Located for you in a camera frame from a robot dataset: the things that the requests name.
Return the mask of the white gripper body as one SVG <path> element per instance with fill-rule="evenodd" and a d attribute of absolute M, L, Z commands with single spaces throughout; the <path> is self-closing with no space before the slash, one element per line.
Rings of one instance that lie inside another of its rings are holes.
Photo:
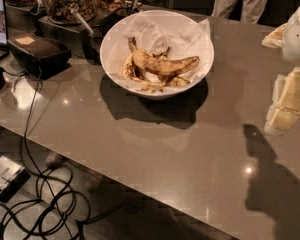
<path fill-rule="evenodd" d="M 287 62 L 300 66 L 300 6 L 286 24 L 283 34 L 282 54 Z"/>

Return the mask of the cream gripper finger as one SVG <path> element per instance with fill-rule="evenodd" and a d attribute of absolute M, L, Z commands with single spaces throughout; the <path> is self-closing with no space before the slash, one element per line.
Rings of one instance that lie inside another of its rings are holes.
<path fill-rule="evenodd" d="M 280 25 L 262 40 L 262 45 L 268 48 L 281 48 L 283 45 L 283 35 L 286 23 Z"/>
<path fill-rule="evenodd" d="M 300 119 L 300 67 L 288 75 L 279 74 L 274 82 L 272 105 L 269 107 L 264 131 L 283 135 Z"/>

